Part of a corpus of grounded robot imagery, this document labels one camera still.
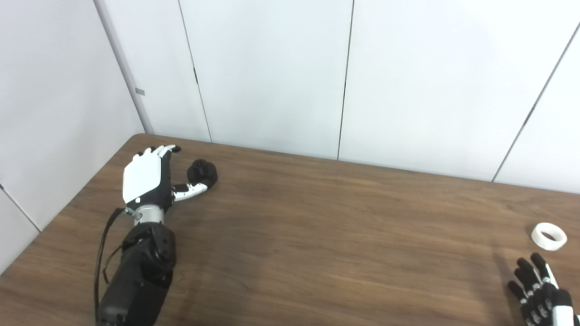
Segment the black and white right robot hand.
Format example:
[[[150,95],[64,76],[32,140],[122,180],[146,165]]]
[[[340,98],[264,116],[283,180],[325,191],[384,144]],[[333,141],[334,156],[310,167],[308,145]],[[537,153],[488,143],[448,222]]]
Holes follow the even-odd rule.
[[[571,293],[561,288],[549,264],[537,252],[519,258],[507,288],[519,303],[526,326],[578,326]]]

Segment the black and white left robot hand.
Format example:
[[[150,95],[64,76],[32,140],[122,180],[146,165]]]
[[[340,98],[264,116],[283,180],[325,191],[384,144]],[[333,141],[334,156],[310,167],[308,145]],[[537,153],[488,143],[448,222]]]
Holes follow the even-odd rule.
[[[172,155],[182,149],[176,145],[149,147],[133,156],[123,171],[122,198],[125,209],[137,221],[161,223],[177,201],[203,194],[218,181],[216,166],[204,159],[187,169],[187,183],[173,184]]]

